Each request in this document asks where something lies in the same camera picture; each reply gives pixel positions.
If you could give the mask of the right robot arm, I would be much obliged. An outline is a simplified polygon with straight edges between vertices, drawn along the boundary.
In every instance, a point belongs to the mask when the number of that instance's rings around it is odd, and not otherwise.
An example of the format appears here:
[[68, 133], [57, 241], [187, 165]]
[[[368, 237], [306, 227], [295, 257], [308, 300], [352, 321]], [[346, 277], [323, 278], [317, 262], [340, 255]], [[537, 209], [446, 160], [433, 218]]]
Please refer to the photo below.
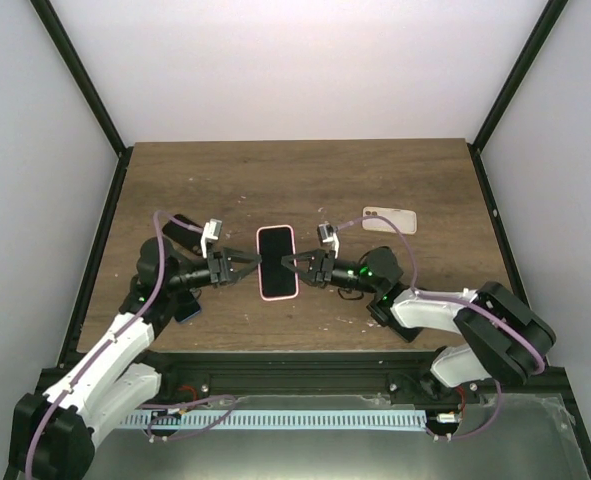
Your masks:
[[463, 344], [438, 351], [419, 378], [422, 396], [440, 403], [456, 387], [492, 379], [521, 386], [545, 370], [556, 342], [553, 329], [502, 284], [479, 289], [435, 292], [402, 283], [403, 270], [387, 246], [368, 251], [359, 261], [317, 249], [282, 258], [284, 267], [305, 284], [372, 295], [367, 309], [377, 324], [406, 342], [424, 330], [461, 336]]

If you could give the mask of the white phone case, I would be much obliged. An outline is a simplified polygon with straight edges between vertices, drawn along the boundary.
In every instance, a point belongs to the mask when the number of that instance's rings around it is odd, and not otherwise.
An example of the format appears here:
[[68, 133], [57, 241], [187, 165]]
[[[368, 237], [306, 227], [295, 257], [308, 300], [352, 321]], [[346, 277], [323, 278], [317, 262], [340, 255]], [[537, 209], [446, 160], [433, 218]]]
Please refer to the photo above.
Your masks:
[[417, 214], [412, 210], [398, 208], [366, 206], [362, 214], [362, 228], [372, 232], [395, 233], [399, 230], [404, 235], [417, 232]]

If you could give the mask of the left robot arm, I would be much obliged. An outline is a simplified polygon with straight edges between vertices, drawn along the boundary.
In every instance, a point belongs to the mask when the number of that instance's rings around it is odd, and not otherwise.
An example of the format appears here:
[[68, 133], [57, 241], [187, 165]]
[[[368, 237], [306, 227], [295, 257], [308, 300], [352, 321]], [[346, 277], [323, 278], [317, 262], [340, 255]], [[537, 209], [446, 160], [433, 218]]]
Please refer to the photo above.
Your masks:
[[170, 321], [186, 311], [189, 295], [229, 286], [253, 272], [256, 253], [209, 250], [190, 261], [158, 236], [140, 248], [129, 292], [107, 331], [81, 360], [42, 393], [16, 404], [9, 463], [28, 479], [81, 479], [119, 424], [153, 399], [171, 402], [178, 377], [137, 359]]

